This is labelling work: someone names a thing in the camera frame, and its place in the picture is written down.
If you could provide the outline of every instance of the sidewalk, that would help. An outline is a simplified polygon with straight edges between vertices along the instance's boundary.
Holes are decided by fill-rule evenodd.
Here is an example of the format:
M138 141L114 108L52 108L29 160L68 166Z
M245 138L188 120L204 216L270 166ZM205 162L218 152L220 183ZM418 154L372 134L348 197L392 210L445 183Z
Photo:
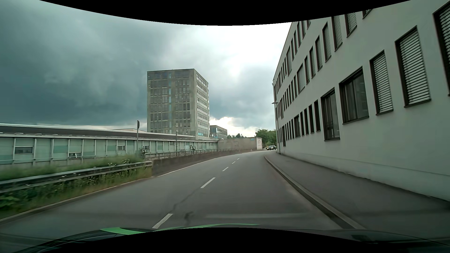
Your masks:
M446 241L442 243L450 244L450 202L276 152L269 152L265 157L298 184L366 229L436 241L442 238Z

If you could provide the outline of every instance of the curb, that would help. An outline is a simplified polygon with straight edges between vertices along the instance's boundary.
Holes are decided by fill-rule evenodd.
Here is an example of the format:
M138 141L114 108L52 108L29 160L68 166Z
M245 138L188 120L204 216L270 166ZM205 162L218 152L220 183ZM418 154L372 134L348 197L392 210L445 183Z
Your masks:
M301 186L294 179L284 173L280 168L273 164L267 155L264 155L264 159L290 184L295 188L303 197L305 197L311 204L316 206L320 211L322 211L326 216L328 216L332 221L338 224L343 229L366 229L361 226L356 221L350 219L345 214L341 213L319 197L317 197L312 192L308 191L305 187Z

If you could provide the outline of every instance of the metal railing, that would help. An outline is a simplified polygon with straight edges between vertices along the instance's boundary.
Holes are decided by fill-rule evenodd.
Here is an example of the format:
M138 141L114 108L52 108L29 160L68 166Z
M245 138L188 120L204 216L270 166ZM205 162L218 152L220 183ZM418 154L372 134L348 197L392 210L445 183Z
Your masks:
M92 176L94 174L106 174L111 172L118 172L122 170L127 170L130 168L150 166L152 161L145 161L139 163L125 163L119 165L105 166L105 167L94 167L76 171L58 172L53 174L39 175L39 176L29 176L11 180L0 181L0 193L9 191L8 189L16 188L20 186L32 187L32 185L39 183L50 183L54 181L64 181L72 179L74 177L83 178L87 176Z

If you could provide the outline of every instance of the tree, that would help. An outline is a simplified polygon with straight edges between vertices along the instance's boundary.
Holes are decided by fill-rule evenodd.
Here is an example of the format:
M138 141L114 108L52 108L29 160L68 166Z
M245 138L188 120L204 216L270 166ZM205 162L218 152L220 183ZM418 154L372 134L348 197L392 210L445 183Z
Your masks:
M258 131L255 132L255 136L262 139L264 146L274 145L274 143L277 142L277 133L275 129L270 131L267 129L258 129Z

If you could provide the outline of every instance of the car hood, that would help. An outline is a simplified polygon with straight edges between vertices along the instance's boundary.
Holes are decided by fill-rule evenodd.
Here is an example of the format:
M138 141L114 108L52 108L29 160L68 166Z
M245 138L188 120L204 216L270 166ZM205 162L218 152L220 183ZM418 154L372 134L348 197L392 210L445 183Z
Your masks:
M27 248L17 253L40 253L46 252L52 249L63 248L66 246L72 246L74 244L86 243L91 241L97 241L101 239L113 238L124 235L134 235L148 232L158 232L164 230L178 230L178 229L192 229L192 228L223 228L223 227L240 227L240 228L260 228L260 229L276 229L276 230L288 230L304 233L312 233L318 235L332 236L342 239L349 239L354 241L360 241L368 244L385 244L392 249L405 250L407 252L416 252L420 249L420 252L426 249L427 252L448 252L450 246L441 244L435 241L416 238L407 235L399 235L394 233L387 233L375 230L358 230L358 229L341 229L341 230L308 230L298 229L292 227L280 227L280 226L267 226L252 223L226 223L226 224L208 224L200 226L178 226L164 229L146 229L146 228L127 228L127 227L111 227L100 230L89 231L81 234L71 235L68 237L60 238L38 246Z

